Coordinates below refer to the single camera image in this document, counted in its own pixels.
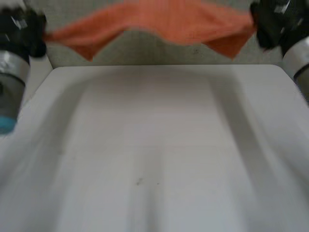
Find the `white wall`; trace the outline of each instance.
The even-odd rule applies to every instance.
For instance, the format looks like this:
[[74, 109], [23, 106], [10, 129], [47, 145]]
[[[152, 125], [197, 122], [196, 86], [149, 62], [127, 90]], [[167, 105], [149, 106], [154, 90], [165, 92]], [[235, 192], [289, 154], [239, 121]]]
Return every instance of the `white wall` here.
[[[0, 5], [16, 5], [23, 4], [22, 0], [0, 0]], [[49, 62], [48, 57], [46, 56], [43, 59], [31, 59], [31, 71], [27, 82], [27, 89], [24, 95], [24, 102], [28, 101], [41, 83], [45, 80], [48, 74], [53, 70], [51, 63]]]

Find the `dark spot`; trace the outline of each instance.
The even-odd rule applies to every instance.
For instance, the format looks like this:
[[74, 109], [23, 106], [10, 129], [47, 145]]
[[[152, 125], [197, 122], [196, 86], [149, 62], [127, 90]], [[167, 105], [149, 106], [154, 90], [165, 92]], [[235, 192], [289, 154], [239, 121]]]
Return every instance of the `dark spot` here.
[[199, 53], [199, 50], [196, 48], [193, 50], [193, 55], [197, 55]]
[[137, 186], [138, 186], [138, 185], [141, 185], [142, 182], [143, 182], [143, 178], [139, 178], [139, 179], [137, 180], [137, 182], [136, 182], [136, 185], [137, 185]]

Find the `orange cloth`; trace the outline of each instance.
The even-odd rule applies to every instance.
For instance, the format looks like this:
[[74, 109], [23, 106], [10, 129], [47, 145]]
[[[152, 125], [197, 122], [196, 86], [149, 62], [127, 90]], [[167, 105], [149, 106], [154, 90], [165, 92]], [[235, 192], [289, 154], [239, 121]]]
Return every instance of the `orange cloth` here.
[[203, 43], [234, 58], [255, 31], [249, 13], [199, 0], [139, 0], [99, 10], [45, 41], [68, 46], [92, 60], [105, 45], [128, 29], [145, 30], [181, 45]]

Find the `blue ring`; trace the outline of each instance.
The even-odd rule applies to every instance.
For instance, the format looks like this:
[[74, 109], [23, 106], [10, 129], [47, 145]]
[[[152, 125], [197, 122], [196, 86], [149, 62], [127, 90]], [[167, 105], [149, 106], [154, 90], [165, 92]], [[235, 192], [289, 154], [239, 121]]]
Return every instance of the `blue ring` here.
[[0, 116], [0, 135], [11, 133], [17, 121], [10, 117]]

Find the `white table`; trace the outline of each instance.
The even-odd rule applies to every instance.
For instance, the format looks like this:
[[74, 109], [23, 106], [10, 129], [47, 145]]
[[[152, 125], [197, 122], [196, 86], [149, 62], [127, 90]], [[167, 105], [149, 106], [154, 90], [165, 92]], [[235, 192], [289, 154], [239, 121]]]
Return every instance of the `white table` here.
[[0, 231], [308, 231], [308, 116], [276, 66], [55, 69], [0, 141]]

